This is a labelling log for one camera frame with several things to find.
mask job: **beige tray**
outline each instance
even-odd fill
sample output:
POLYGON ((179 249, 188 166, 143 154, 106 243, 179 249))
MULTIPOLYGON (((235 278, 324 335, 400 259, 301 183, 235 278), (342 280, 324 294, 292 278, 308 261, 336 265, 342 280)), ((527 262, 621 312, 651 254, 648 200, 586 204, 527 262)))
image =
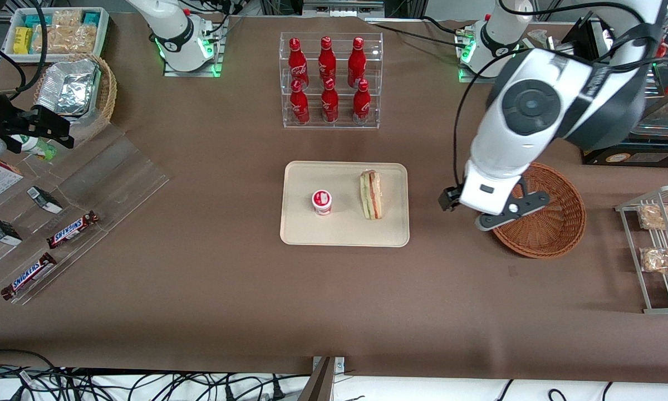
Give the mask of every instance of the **beige tray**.
POLYGON ((280 238, 286 244, 319 246, 385 246, 408 243, 408 173, 398 163, 291 162, 285 168, 280 238), (359 175, 381 175, 383 218, 366 220, 361 205, 359 175), (332 195, 332 213, 318 216, 312 194, 332 195))

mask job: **sandwich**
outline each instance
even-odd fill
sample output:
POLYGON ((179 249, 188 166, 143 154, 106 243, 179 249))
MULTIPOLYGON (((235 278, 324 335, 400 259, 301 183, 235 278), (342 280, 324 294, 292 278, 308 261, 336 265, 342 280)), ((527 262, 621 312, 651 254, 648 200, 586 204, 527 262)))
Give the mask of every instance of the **sandwich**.
POLYGON ((383 217, 381 203, 381 176, 374 170, 361 173, 361 203, 364 207, 364 217, 368 220, 378 220, 383 217))

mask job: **acrylic display stand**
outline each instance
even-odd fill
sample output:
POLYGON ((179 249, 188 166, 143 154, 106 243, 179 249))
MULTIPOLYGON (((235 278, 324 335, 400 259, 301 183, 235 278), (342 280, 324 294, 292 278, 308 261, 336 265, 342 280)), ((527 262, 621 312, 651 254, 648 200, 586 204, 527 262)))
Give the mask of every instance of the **acrylic display stand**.
POLYGON ((383 72, 383 34, 382 33, 311 33, 311 32, 283 32, 280 35, 280 87, 282 91, 282 122, 287 128, 306 129, 377 129, 381 122, 381 86, 383 72), (327 123, 322 119, 321 95, 324 89, 319 77, 319 52, 321 38, 329 36, 332 39, 332 50, 336 55, 336 91, 339 94, 339 119, 327 123), (352 51, 352 42, 356 36, 364 39, 364 54, 366 55, 366 72, 364 78, 369 81, 371 95, 370 114, 364 125, 354 124, 353 100, 356 89, 347 84, 348 61, 352 51), (302 52, 307 59, 309 87, 304 93, 309 103, 310 120, 305 125, 299 125, 295 119, 289 101, 292 93, 292 76, 289 70, 289 40, 298 38, 302 52))
POLYGON ((42 254, 47 252, 57 261, 55 267, 11 299, 19 305, 29 302, 168 181, 123 131, 111 124, 74 149, 56 147, 57 155, 49 162, 25 157, 24 153, 16 155, 16 160, 8 154, 1 158, 23 174, 18 183, 0 195, 0 220, 12 224, 23 241, 17 246, 0 243, 0 290, 42 254), (62 212, 52 214, 34 203, 27 194, 33 185, 51 193, 62 205, 62 212), (89 211, 99 217, 98 223, 56 249, 49 249, 46 238, 89 211))

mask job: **clear acrylic bottle rack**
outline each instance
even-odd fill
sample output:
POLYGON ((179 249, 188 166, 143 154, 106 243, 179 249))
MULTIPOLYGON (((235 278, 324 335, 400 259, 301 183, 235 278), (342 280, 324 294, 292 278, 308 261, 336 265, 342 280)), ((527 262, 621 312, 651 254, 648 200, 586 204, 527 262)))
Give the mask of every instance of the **clear acrylic bottle rack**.
POLYGON ((383 34, 382 33, 313 33, 283 32, 280 35, 280 87, 282 91, 282 122, 286 128, 304 129, 377 129, 381 122, 381 87, 383 72, 383 34), (336 91, 339 94, 339 119, 328 123, 322 118, 321 95, 324 90, 319 78, 319 52, 321 39, 329 36, 332 39, 332 50, 336 55, 336 91), (354 38, 364 39, 366 55, 366 72, 364 78, 369 81, 371 95, 370 113, 364 125, 354 124, 353 100, 356 89, 347 84, 348 61, 352 51, 354 38), (309 86, 304 93, 309 104, 309 122, 299 125, 290 104, 292 93, 292 76, 289 69, 289 41, 298 38, 302 52, 307 59, 309 86))

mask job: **snickers bar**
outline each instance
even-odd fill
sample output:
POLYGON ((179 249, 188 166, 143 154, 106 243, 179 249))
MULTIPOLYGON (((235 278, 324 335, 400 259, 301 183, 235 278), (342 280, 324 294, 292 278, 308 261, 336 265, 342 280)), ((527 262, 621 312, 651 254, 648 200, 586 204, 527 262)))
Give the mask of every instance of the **snickers bar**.
POLYGON ((26 288, 28 282, 38 279, 56 264, 57 262, 54 257, 50 256, 49 253, 45 253, 40 257, 39 261, 27 269, 26 272, 22 273, 12 284, 3 288, 0 291, 0 295, 3 295, 3 298, 6 300, 12 299, 20 290, 26 288))
POLYGON ((90 211, 62 231, 59 231, 59 233, 54 234, 51 238, 47 238, 47 244, 49 244, 50 249, 57 248, 57 246, 74 238, 77 234, 84 231, 85 228, 97 221, 99 221, 97 215, 94 214, 94 211, 90 211))

